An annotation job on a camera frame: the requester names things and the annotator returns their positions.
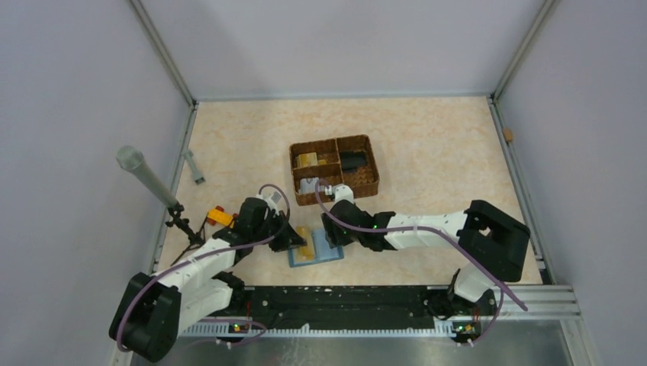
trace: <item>brown basket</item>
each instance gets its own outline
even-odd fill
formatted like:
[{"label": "brown basket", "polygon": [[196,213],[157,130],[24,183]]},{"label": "brown basket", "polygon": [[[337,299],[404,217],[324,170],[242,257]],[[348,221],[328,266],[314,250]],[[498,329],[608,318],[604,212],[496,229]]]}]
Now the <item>brown basket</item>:
[{"label": "brown basket", "polygon": [[[355,172],[342,172],[340,151],[364,152],[368,159],[366,166],[358,167]],[[325,159],[326,164],[297,168],[297,156],[305,153],[317,153],[317,159]],[[293,143],[290,145],[290,162],[292,181],[299,206],[317,203],[314,193],[297,193],[300,188],[300,181],[303,178],[319,177],[326,179],[331,185],[343,183],[352,189],[355,198],[375,196],[378,193],[380,175],[371,149],[371,140],[366,135],[347,136],[309,143]],[[330,199],[323,194],[321,195],[321,200],[330,202]]]}]

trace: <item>gray bracket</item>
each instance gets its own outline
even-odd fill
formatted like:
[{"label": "gray bracket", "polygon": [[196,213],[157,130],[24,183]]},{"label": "gray bracket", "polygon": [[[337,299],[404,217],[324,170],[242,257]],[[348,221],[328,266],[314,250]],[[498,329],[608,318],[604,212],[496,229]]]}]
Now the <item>gray bracket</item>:
[{"label": "gray bracket", "polygon": [[184,156],[184,159],[186,159],[188,167],[191,169],[191,174],[193,176],[193,181],[195,182],[195,184],[199,185],[201,183],[204,183],[204,175],[202,175],[202,172],[198,170],[198,167],[195,166],[195,162],[193,161],[193,152],[189,149],[186,149],[182,152],[182,155]]}]

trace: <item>metal frame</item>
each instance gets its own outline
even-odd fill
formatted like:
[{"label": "metal frame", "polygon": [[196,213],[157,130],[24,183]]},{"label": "metal frame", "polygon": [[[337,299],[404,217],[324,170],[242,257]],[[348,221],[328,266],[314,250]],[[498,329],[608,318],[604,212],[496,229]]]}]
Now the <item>metal frame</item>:
[{"label": "metal frame", "polygon": [[[127,0],[132,7],[137,20],[140,22],[144,33],[149,38],[150,44],[159,56],[160,62],[164,65],[169,77],[182,94],[185,101],[192,107],[191,113],[186,122],[184,135],[180,144],[180,150],[177,152],[177,160],[175,161],[175,174],[172,180],[171,191],[176,193],[179,185],[179,178],[182,173],[183,158],[181,151],[188,147],[188,142],[191,138],[195,117],[198,110],[198,102],[193,98],[188,89],[184,79],[177,66],[172,60],[170,53],[163,43],[163,40],[157,32],[153,21],[150,19],[146,9],[144,8],[141,0]],[[549,254],[544,246],[545,240],[542,237],[542,230],[536,220],[536,215],[533,210],[533,202],[526,188],[526,181],[523,177],[522,169],[519,165],[517,154],[514,151],[512,143],[507,143],[504,139],[503,131],[506,128],[503,116],[499,110],[499,100],[505,93],[507,86],[513,79],[516,71],[523,64],[526,55],[532,48],[534,40],[539,32],[542,30],[549,16],[555,10],[558,0],[545,0],[540,8],[537,16],[535,17],[531,27],[529,28],[526,36],[523,38],[518,50],[515,52],[509,66],[506,68],[501,80],[498,82],[496,89],[488,96],[488,103],[494,121],[494,127],[501,142],[501,149],[503,151],[507,167],[510,170],[510,177],[512,178],[513,186],[517,194],[517,199],[524,217],[524,220],[530,227],[533,236],[533,249],[539,263],[539,268],[543,272],[542,278],[546,284],[544,285],[521,285],[512,286],[515,293],[524,300],[530,311],[524,313],[520,311],[516,305],[511,301],[507,304],[504,303],[502,310],[503,316],[501,321],[537,321],[537,320],[558,320],[561,323],[562,331],[565,337],[566,347],[571,355],[573,365],[597,365],[601,364],[599,356],[597,355],[593,343],[588,337],[585,330],[584,322],[581,318],[580,309],[573,293],[572,287],[568,285],[555,285],[554,278],[550,274],[552,267],[549,259]],[[152,264],[150,266],[152,271],[157,268],[159,256],[166,236],[166,225],[161,222],[159,231],[154,241],[154,254]],[[112,365],[130,364],[132,353],[122,354],[113,352],[110,360]]]}]

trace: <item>yellow object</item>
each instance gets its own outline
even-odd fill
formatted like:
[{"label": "yellow object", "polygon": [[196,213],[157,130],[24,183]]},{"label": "yellow object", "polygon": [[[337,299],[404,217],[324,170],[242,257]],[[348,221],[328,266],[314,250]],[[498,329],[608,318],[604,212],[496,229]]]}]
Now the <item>yellow object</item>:
[{"label": "yellow object", "polygon": [[305,168],[306,166],[316,166],[317,164],[318,164],[318,161],[317,161],[316,152],[309,152],[307,154],[301,154],[297,156],[297,168]]},{"label": "yellow object", "polygon": [[307,226],[297,226],[297,234],[305,240],[305,246],[297,249],[297,259],[299,262],[313,261],[314,260],[314,241],[312,240],[312,233]]},{"label": "yellow object", "polygon": [[209,210],[207,212],[207,222],[211,225],[215,225],[216,223],[219,223],[220,225],[225,225],[233,227],[233,216],[229,215],[228,213],[224,213],[223,211],[220,211],[216,208]]}]

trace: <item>wooden table surface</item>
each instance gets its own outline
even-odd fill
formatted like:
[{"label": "wooden table surface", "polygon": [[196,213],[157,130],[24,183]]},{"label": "wooden table surface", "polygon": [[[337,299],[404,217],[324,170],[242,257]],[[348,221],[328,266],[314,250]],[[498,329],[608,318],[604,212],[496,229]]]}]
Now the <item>wooden table surface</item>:
[{"label": "wooden table surface", "polygon": [[[485,97],[200,103],[189,148],[206,182],[196,185],[184,164],[183,217],[196,228],[209,209],[237,212],[262,184],[274,183],[288,195],[293,227],[322,227],[317,205],[296,204],[288,147],[359,134],[369,135],[381,177],[378,195],[356,200],[362,210],[435,215],[483,199],[523,221]],[[180,230],[168,230],[159,269],[187,244]],[[448,284],[467,263],[454,249],[372,252],[353,243],[344,255],[290,268],[286,252],[262,246],[233,273],[247,285]],[[541,283],[530,247],[520,283]]]}]

